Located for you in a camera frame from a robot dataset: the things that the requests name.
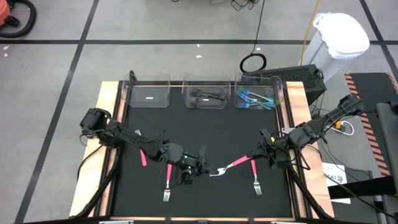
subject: pink handle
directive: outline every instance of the pink handle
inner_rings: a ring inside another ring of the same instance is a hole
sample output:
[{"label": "pink handle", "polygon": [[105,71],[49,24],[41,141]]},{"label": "pink handle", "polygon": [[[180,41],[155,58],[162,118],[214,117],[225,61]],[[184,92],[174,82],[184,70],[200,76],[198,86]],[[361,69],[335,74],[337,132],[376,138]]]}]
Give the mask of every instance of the pink handle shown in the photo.
[{"label": "pink handle", "polygon": [[239,165],[239,164],[241,164],[242,162],[248,161],[250,158],[251,158],[251,157],[244,156],[244,157],[242,157],[242,158],[240,158],[240,159],[234,161],[234,162],[232,163],[232,166]]},{"label": "pink handle", "polygon": [[253,174],[257,175],[256,162],[254,162],[254,159],[251,160],[251,169],[253,170]]},{"label": "pink handle", "polygon": [[147,159],[145,157],[144,152],[142,151],[142,149],[139,150],[141,152],[141,162],[142,162],[142,166],[147,166]]},{"label": "pink handle", "polygon": [[170,180],[170,177],[172,176],[172,165],[167,164],[167,181]]}]

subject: yellow connector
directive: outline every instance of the yellow connector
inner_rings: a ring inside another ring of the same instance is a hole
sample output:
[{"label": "yellow connector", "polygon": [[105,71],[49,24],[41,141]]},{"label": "yellow connector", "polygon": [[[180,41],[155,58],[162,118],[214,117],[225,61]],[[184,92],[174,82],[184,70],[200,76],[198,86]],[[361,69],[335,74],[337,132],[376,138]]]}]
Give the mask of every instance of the yellow connector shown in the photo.
[{"label": "yellow connector", "polygon": [[341,120],[337,121],[335,124],[336,129],[341,129]]}]

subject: plastic container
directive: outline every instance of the plastic container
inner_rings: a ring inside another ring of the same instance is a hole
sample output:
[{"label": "plastic container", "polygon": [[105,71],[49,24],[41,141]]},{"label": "plastic container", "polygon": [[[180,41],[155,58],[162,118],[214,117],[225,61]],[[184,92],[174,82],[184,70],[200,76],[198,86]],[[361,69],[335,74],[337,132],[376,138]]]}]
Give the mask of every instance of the plastic container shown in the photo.
[{"label": "plastic container", "polygon": [[324,82],[370,46],[365,30],[347,14],[317,14],[313,26],[318,30],[305,50],[303,65],[315,64],[322,69]]},{"label": "plastic container", "polygon": [[237,108],[273,110],[284,100],[282,80],[237,75],[234,99]]},{"label": "plastic container", "polygon": [[231,96],[231,80],[228,76],[202,77],[185,75],[182,98],[193,109],[224,109]]},{"label": "plastic container", "polygon": [[133,108],[165,108],[170,104],[170,77],[134,72],[124,77],[122,99]]}]

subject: white trash can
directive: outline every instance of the white trash can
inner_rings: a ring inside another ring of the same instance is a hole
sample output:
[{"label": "white trash can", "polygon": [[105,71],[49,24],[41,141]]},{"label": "white trash can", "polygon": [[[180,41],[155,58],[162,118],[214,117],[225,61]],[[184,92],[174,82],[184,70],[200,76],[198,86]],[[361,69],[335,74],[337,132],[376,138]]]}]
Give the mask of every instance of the white trash can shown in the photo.
[{"label": "white trash can", "polygon": [[324,82],[369,48],[365,30],[347,14],[317,14],[313,26],[318,30],[305,50],[303,65],[322,69]]}]

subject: black table surface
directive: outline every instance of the black table surface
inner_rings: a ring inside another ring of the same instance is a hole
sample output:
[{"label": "black table surface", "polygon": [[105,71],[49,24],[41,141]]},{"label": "black table surface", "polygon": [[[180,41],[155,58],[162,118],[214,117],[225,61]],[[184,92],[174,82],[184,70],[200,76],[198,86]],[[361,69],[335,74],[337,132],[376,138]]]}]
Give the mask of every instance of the black table surface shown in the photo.
[{"label": "black table surface", "polygon": [[[129,108],[127,125],[149,139],[166,129],[164,139],[196,155],[206,146],[206,159],[224,167],[253,149],[260,128],[277,131],[275,110],[238,109],[233,99],[223,110],[193,110],[185,106],[181,88],[171,88],[167,108]],[[233,167],[219,177],[203,175],[193,185],[171,190],[163,202],[159,184],[163,163],[141,164],[140,152],[124,146],[114,190],[111,215],[115,217],[292,217],[285,170],[271,170],[257,160],[262,195],[257,196],[250,162]],[[166,171],[162,176],[165,183]]]}]

